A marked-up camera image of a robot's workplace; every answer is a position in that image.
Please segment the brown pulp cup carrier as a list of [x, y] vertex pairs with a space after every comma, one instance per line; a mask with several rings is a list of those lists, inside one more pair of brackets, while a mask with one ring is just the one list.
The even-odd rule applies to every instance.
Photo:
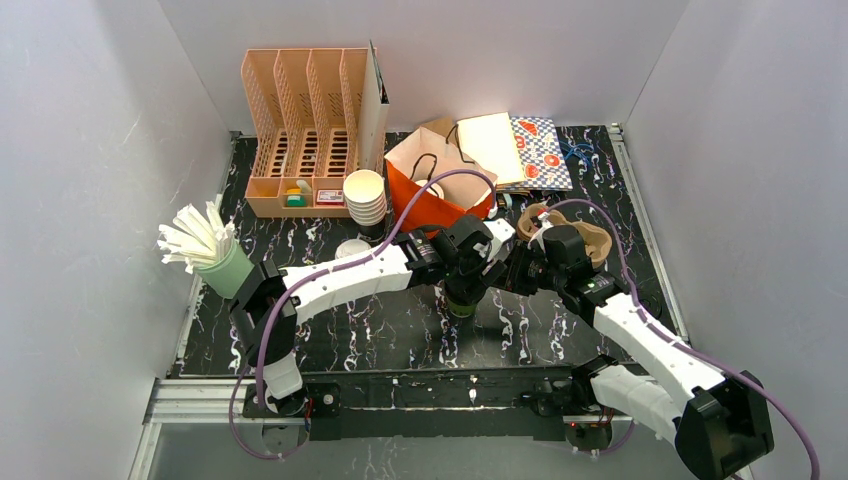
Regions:
[[539, 228], [532, 222], [543, 210], [549, 211], [548, 221], [554, 226], [574, 227], [583, 238], [584, 249], [594, 268], [600, 268], [613, 246], [611, 235], [603, 228], [583, 222], [569, 221], [559, 211], [551, 210], [543, 203], [530, 204], [516, 222], [516, 234], [523, 241], [529, 241]]

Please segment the white plastic cup lid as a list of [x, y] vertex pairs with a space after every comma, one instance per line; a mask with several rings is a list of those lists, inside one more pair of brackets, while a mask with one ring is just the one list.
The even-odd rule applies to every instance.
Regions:
[[[428, 184], [428, 181], [425, 180], [425, 179], [421, 179], [421, 180], [416, 181], [415, 184], [419, 187], [423, 187], [423, 186]], [[429, 185], [427, 187], [426, 191], [430, 195], [435, 196], [437, 198], [440, 198], [440, 199], [445, 198], [444, 190], [442, 189], [442, 187], [438, 183], [433, 183], [432, 185]]]

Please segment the orange paper bag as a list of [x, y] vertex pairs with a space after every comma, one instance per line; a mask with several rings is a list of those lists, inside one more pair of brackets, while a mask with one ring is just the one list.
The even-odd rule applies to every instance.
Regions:
[[385, 154], [400, 230], [449, 227], [465, 214], [488, 216], [498, 176], [445, 136], [420, 127]]

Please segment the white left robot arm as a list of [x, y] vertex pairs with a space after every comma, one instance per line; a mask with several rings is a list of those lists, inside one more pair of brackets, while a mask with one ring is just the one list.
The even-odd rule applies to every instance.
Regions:
[[443, 283], [470, 286], [460, 301], [486, 291], [500, 253], [515, 229], [506, 220], [465, 215], [447, 228], [394, 232], [362, 253], [320, 264], [278, 268], [254, 265], [229, 306], [230, 318], [255, 372], [257, 401], [282, 400], [303, 387], [294, 353], [297, 328], [336, 306], [383, 292]]

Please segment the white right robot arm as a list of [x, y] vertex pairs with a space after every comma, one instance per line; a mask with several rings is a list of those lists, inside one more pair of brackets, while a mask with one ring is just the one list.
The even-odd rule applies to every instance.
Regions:
[[592, 265], [571, 226], [516, 242], [495, 287], [525, 296], [556, 293], [567, 310], [626, 350], [644, 380], [608, 358], [572, 373], [591, 403], [612, 407], [669, 441], [699, 479], [725, 479], [774, 449], [768, 406], [758, 380], [734, 376], [684, 352], [683, 343], [648, 315], [625, 281]]

